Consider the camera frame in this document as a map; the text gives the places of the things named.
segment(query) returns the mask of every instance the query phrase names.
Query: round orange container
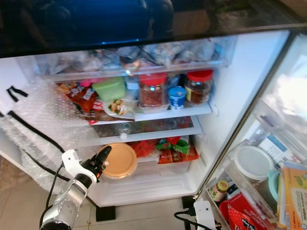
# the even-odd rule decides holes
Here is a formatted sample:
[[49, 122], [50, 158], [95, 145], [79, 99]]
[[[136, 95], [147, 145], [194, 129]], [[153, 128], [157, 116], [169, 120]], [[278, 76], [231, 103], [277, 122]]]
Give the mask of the round orange container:
[[105, 161], [106, 169], [103, 175], [111, 179], [120, 179], [133, 174], [137, 166], [133, 148], [124, 143], [112, 143], [107, 146], [111, 146], [112, 150]]

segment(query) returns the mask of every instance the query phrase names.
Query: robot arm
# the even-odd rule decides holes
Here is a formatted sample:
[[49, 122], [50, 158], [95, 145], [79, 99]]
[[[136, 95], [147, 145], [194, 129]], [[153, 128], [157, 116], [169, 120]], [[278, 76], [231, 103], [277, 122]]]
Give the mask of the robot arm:
[[65, 169], [74, 179], [69, 181], [66, 191], [43, 213], [40, 230], [73, 229], [88, 188], [97, 183], [105, 169], [104, 161], [110, 151], [111, 147], [108, 146], [81, 165], [75, 150], [71, 149], [62, 154]]

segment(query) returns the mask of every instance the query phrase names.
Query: small jar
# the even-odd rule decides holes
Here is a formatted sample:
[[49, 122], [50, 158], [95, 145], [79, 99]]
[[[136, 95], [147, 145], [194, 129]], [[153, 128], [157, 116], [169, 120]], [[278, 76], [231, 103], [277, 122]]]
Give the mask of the small jar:
[[209, 189], [209, 194], [215, 202], [220, 202], [224, 199], [228, 188], [229, 185], [227, 181], [219, 180], [215, 186]]
[[168, 104], [166, 73], [140, 75], [139, 102], [151, 108]]
[[186, 99], [191, 106], [199, 106], [208, 102], [213, 84], [213, 70], [189, 72], [185, 89]]

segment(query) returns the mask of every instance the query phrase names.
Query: red jar lid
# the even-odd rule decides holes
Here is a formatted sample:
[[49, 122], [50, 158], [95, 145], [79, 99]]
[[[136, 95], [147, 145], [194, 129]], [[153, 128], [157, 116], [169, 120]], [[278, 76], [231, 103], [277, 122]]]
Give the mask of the red jar lid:
[[140, 82], [144, 85], [161, 85], [166, 82], [167, 73], [141, 74]]
[[188, 73], [188, 79], [192, 81], [205, 82], [211, 80], [213, 76], [213, 69], [194, 71]]

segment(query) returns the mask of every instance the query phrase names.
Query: small blue container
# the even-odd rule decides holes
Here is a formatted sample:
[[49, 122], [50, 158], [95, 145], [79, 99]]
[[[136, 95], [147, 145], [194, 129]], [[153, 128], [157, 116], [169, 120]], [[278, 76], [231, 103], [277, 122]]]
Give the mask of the small blue container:
[[186, 94], [187, 91], [180, 86], [174, 87], [168, 91], [169, 100], [171, 102], [171, 110], [183, 109]]

